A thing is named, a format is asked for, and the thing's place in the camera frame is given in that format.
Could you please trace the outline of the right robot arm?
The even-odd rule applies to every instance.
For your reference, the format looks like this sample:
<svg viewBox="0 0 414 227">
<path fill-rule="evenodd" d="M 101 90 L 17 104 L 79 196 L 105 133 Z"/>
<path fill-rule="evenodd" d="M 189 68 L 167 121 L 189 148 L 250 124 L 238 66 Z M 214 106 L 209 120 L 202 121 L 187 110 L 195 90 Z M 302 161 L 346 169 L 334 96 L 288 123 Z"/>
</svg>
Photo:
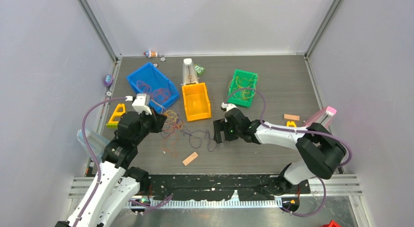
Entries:
<svg viewBox="0 0 414 227">
<path fill-rule="evenodd" d="M 348 155 L 345 145 L 320 123 L 308 127 L 287 127 L 250 120 L 237 107 L 227 108 L 222 119 L 213 121 L 214 141 L 242 139 L 246 143 L 272 144 L 296 150 L 301 158 L 283 168 L 275 179 L 281 193 L 291 193 L 309 178 L 328 180 Z"/>
</svg>

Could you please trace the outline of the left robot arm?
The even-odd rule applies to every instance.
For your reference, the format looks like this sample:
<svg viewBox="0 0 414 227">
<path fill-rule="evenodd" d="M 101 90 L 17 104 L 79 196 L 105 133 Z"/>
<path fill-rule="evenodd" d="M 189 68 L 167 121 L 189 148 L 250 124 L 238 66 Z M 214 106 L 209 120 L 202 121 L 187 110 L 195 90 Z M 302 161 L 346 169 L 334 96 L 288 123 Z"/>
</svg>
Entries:
<svg viewBox="0 0 414 227">
<path fill-rule="evenodd" d="M 135 194 L 149 191 L 148 172 L 130 166 L 149 133 L 162 131 L 167 117 L 129 111 L 120 117 L 115 137 L 105 147 L 97 174 L 75 211 L 58 227 L 108 227 Z"/>
</svg>

